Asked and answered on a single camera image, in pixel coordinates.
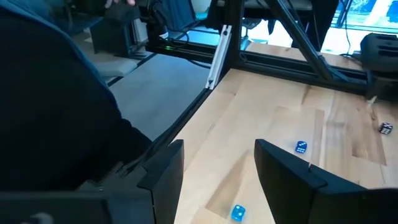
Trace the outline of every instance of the wooden table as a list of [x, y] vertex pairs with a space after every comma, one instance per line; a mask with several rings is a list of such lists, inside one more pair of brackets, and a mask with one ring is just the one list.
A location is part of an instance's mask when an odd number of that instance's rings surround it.
[[[249, 50], [303, 59], [297, 49], [252, 44]], [[330, 64], [361, 69], [326, 54]], [[381, 135], [381, 122], [398, 125], [398, 108], [364, 98], [255, 73], [230, 70], [176, 139], [185, 141], [185, 174], [175, 223], [274, 223], [254, 164], [254, 140], [294, 153], [308, 143], [305, 159], [367, 188], [397, 187], [398, 131]]]

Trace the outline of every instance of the black fabric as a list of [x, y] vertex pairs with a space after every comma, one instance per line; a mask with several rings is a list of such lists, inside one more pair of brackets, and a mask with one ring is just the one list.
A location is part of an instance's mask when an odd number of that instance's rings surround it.
[[193, 24], [196, 20], [191, 0], [161, 0], [164, 7], [169, 11], [167, 27], [172, 30], [182, 30]]
[[3, 8], [0, 20], [0, 190], [74, 188], [102, 172], [90, 158], [107, 154], [96, 160], [105, 169], [146, 150], [150, 140], [59, 33]]

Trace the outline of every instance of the metal bracket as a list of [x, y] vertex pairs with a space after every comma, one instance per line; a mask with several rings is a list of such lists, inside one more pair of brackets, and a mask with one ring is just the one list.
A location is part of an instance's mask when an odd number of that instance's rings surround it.
[[205, 88], [214, 90], [215, 86], [218, 84], [226, 53], [228, 51], [229, 42], [231, 41], [231, 28], [232, 26], [230, 25], [223, 25], [220, 40], [218, 41], [216, 52], [211, 63]]

